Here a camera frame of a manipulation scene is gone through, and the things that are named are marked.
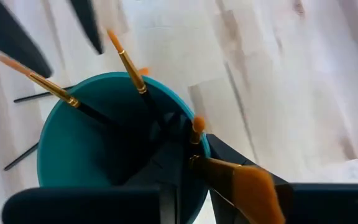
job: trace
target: turquoise container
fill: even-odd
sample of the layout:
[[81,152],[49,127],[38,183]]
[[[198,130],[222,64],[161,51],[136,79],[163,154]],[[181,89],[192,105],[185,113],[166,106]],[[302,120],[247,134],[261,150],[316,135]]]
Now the turquoise container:
[[[193,112],[169,88],[149,77],[144,77],[144,80],[162,113],[179,110],[188,118],[193,118]],[[96,75],[74,86],[69,92],[127,129],[134,128],[148,134],[148,109],[127,73]],[[105,164],[102,159],[106,150],[118,150],[117,139],[114,137],[97,121],[60,100],[49,114],[39,141],[37,172],[40,186],[112,186],[111,179],[103,171]],[[202,137],[202,146],[204,155],[209,157],[210,150],[205,136]],[[119,154],[120,156],[109,161],[115,165],[115,175],[125,173],[131,157],[137,154],[140,153]],[[184,179],[186,186],[181,190],[184,192],[181,199],[181,220],[193,223],[204,203],[208,188],[191,174]]]

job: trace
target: flat paintbrush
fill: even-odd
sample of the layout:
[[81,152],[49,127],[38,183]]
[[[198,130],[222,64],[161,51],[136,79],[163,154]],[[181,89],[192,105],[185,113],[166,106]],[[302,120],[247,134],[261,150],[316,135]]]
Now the flat paintbrush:
[[167,123],[163,118],[163,114],[158,109],[157,104],[151,97],[150,92],[148,91],[146,84],[143,81],[143,78],[140,75],[139,71],[135,68],[135,65],[132,63],[127,52],[124,50],[124,48],[122,48],[114,32],[111,29],[108,29],[107,33],[111,39],[111,42],[114,44],[115,48],[117,49],[119,57],[121,58],[126,70],[128,71],[128,74],[131,77],[132,82],[134,83],[137,91],[140,93],[142,99],[145,101],[145,104],[149,108],[150,112],[154,115],[160,128],[162,130],[167,130]]
[[190,143],[197,146],[201,142],[201,135],[205,129],[205,120],[201,116],[195,116],[191,126]]

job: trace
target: paint brush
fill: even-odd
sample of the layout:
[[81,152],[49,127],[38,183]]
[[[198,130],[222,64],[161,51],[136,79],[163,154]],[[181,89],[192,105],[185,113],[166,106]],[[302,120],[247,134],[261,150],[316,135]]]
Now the paint brush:
[[[141,75],[148,75],[149,74],[149,69],[148,68],[141,68],[141,69],[139,69],[139,73]],[[69,89],[71,89],[73,87],[74,86],[68,86],[68,87],[65,87],[63,89],[64,90],[69,90]],[[15,100],[13,100],[13,103],[20,103],[20,102],[25,102],[25,101],[29,101],[29,100],[35,100],[35,99],[45,97],[45,96],[50,96],[50,95],[52,95],[52,94],[48,91],[48,92],[45,92],[45,93],[39,93],[39,94],[35,94],[35,95],[31,95],[31,96],[25,96],[25,97],[22,97],[22,98],[15,99]]]
[[163,118],[163,114],[158,109],[157,104],[151,97],[139,71],[135,68],[135,65],[132,63],[132,60],[129,58],[125,49],[119,43],[118,38],[116,37],[114,32],[111,29],[108,29],[107,33],[111,39],[111,42],[114,44],[115,48],[117,49],[119,57],[121,58],[125,66],[125,69],[128,71],[128,74],[131,77],[132,82],[134,83],[137,91],[142,96],[143,100],[145,101],[145,104],[149,107],[150,112],[154,115],[160,128],[162,130],[166,130],[167,124]]
[[193,119],[193,125],[191,127],[190,143],[192,145],[198,145],[201,141],[201,135],[205,129],[205,120],[201,116],[195,116]]
[[26,68],[19,62],[16,62],[15,60],[10,59],[3,55],[0,55],[0,61],[6,64],[7,66],[13,68],[14,70],[24,74],[25,76],[27,76],[27,78],[31,79],[36,84],[44,87],[46,90],[59,97],[64,102],[68,103],[70,106],[80,110],[84,114],[94,118],[95,120],[99,121],[102,124],[108,124],[117,133],[122,133],[124,131],[119,124],[112,121],[107,116],[101,114],[99,111],[96,111],[95,109],[86,105],[85,103],[80,102],[74,96],[71,96],[66,90],[60,88],[58,85],[52,83],[51,81],[46,80],[44,77],[38,75],[37,73],[33,72],[29,68]]
[[242,166],[193,156],[190,169],[253,224],[284,224],[272,176],[257,166]]

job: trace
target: golden bristle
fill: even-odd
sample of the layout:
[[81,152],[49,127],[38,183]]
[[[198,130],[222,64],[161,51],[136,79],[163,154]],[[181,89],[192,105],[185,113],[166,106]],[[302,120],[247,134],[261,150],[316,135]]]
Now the golden bristle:
[[26,68],[24,65],[20,64],[19,62],[16,62],[13,59],[10,59],[7,56],[0,55],[0,61],[24,75],[29,76],[31,73],[33,73],[33,71],[29,68]]
[[147,75],[149,75],[149,68],[147,68],[147,67],[144,67],[144,68],[141,68],[141,69],[139,69],[139,73],[141,74],[141,75],[145,75],[145,76],[147,76]]
[[197,133],[202,133],[205,129],[205,120],[201,116],[195,116],[193,120],[193,130]]
[[257,166],[239,166],[232,175],[232,202],[251,223],[285,223],[272,175]]
[[114,32],[112,31],[112,29],[107,29],[107,33],[110,37],[112,44],[114,44],[114,46],[116,47],[118,53],[123,52],[124,48],[119,43],[119,40],[118,40],[117,36],[114,34]]

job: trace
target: gold ferrule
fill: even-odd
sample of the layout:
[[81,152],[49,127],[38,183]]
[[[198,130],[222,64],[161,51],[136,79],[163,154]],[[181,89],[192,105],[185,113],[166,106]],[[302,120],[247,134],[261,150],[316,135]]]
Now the gold ferrule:
[[127,52],[123,50],[122,52],[118,53],[126,70],[128,71],[129,76],[132,79],[137,91],[140,94],[143,94],[147,91],[146,84],[143,81],[142,76],[140,75],[139,71],[135,68],[135,65],[132,63],[131,59],[129,58]]
[[232,178],[239,164],[194,155],[190,158],[190,169],[229,203],[232,200]]
[[191,127],[191,134],[190,134],[190,143],[192,144],[199,144],[201,141],[202,133],[198,133],[194,130],[194,127]]
[[75,108],[79,107],[80,102],[76,98],[72,97],[70,94],[67,93],[66,90],[60,88],[58,85],[54,84],[53,82],[45,79],[44,77],[41,77],[40,75],[34,72],[26,76],[32,81],[34,81],[36,84],[44,87],[50,93],[64,100],[68,104],[74,106]]

